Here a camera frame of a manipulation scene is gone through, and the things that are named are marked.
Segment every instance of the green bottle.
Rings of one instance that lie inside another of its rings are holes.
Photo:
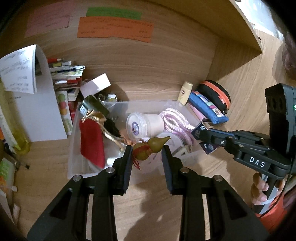
[[[13,144],[14,151],[19,155],[24,155],[30,150],[30,143],[24,135],[23,130],[16,123],[12,116],[7,100],[2,80],[0,79],[0,127],[8,143]]]

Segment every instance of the metal bolt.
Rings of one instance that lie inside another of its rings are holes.
[[[188,172],[189,172],[189,169],[188,169],[187,167],[182,167],[182,168],[180,169],[180,171],[181,171],[182,173],[188,173]]]
[[[108,173],[113,173],[114,171],[115,171],[115,168],[114,167],[108,167],[106,169],[106,172],[108,172]]]
[[[80,181],[80,179],[81,179],[81,176],[80,176],[80,175],[75,175],[75,176],[73,177],[73,181],[74,181],[74,182],[78,182],[78,181]]]
[[[221,182],[221,181],[223,181],[223,177],[220,176],[220,175],[215,175],[215,176],[213,176],[213,178],[214,178],[217,182]]]

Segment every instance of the round logo sticker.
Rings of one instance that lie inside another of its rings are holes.
[[[133,134],[135,136],[139,135],[139,126],[138,126],[138,123],[137,122],[133,122],[132,125],[131,125],[131,128],[133,130]]]

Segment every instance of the blue pouch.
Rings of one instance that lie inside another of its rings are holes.
[[[188,101],[205,117],[209,118],[213,124],[221,124],[229,120],[211,101],[197,91],[190,93]]]

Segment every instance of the black wire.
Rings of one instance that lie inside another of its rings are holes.
[[[289,182],[289,180],[290,180],[290,178],[291,178],[291,175],[292,175],[292,169],[293,169],[293,166],[294,166],[294,161],[295,161],[295,158],[291,158],[291,168],[290,168],[290,171],[289,171],[289,174],[288,174],[288,178],[287,178],[287,181],[286,181],[286,183],[285,183],[285,186],[284,186],[284,188],[283,188],[283,190],[282,190],[282,192],[281,192],[281,194],[278,196],[278,199],[275,201],[275,203],[272,205],[272,207],[271,208],[269,208],[265,213],[263,213],[259,218],[262,218],[264,215],[266,215],[271,209],[273,209],[276,205],[277,205],[277,203],[278,203],[278,201],[281,199],[281,197],[284,195],[284,192],[285,192],[285,189],[286,189],[286,185],[287,185],[287,183]]]

